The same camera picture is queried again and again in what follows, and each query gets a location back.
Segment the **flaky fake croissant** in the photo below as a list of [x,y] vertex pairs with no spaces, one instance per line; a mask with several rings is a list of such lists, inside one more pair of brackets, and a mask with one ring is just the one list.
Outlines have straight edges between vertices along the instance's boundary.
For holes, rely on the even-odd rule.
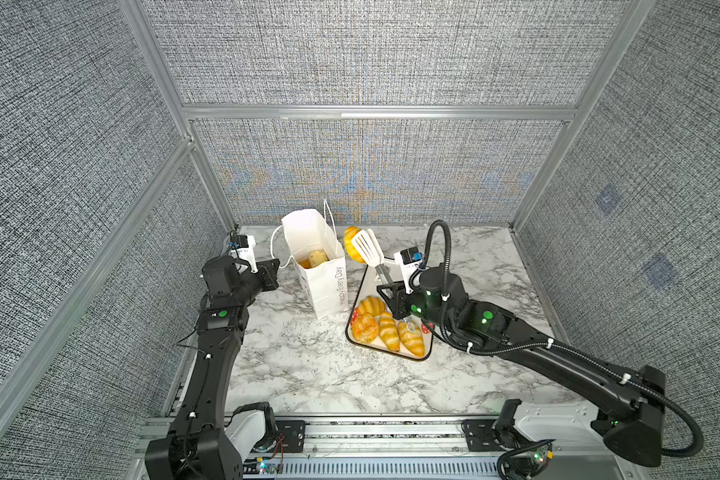
[[310,251],[304,259],[298,262],[298,264],[304,269],[312,269],[329,261],[330,257],[327,253],[322,249],[317,249]]
[[399,322],[398,335],[406,350],[417,358],[426,353],[423,333],[415,322]]

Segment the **knotted fake bread roll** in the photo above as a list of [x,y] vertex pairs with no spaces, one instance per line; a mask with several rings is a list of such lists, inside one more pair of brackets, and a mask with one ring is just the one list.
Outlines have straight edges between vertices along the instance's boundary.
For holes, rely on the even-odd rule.
[[353,339],[362,344],[372,343],[379,335],[379,324],[371,314],[360,314],[351,322]]

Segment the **white printed paper bag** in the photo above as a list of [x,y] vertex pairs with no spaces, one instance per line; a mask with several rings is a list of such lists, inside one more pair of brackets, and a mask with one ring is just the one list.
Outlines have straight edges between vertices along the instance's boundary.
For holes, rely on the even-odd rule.
[[[274,241],[281,233],[287,245],[285,264],[293,263],[306,297],[318,319],[346,312],[348,309],[347,266],[343,242],[339,240],[336,222],[327,199],[322,211],[301,209],[292,211],[281,219],[269,239],[269,254],[274,251]],[[304,269],[298,262],[312,250],[322,249],[330,261],[316,268]]]

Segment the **striped fake croissant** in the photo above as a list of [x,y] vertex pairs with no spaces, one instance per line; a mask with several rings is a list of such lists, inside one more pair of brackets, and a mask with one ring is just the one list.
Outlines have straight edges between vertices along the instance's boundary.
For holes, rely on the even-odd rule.
[[389,312],[383,312],[379,316],[379,337],[391,352],[400,351],[400,336],[397,327],[397,322]]

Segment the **steel tongs white tips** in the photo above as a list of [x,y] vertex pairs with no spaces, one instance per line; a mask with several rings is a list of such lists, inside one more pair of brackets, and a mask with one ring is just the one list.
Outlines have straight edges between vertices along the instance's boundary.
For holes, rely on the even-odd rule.
[[394,282],[388,267],[384,263],[383,250],[372,230],[361,229],[361,232],[353,239],[353,243],[364,258],[365,263],[374,268],[382,285]]

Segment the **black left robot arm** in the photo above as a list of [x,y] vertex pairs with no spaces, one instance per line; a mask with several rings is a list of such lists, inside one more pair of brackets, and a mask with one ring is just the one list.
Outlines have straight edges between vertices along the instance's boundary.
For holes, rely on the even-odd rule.
[[241,479],[254,450],[278,443],[268,403],[239,407],[230,421],[225,420],[225,405],[249,307],[258,294],[279,287],[279,267],[277,259],[252,268],[248,261],[228,255],[203,266],[207,298],[195,327],[195,364],[168,433],[147,447],[145,465],[151,479]]

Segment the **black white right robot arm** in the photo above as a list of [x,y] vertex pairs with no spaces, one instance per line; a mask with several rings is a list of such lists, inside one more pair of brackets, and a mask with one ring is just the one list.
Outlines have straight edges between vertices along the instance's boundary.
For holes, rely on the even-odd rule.
[[470,298],[455,274],[447,298],[441,287],[442,270],[435,268],[412,290],[396,281],[377,292],[395,318],[413,315],[430,328],[443,327],[442,338],[456,349],[525,366],[577,393],[596,406],[590,425],[611,452],[644,467],[660,466],[665,408],[648,393],[664,393],[663,372],[633,370],[561,343],[507,309]]

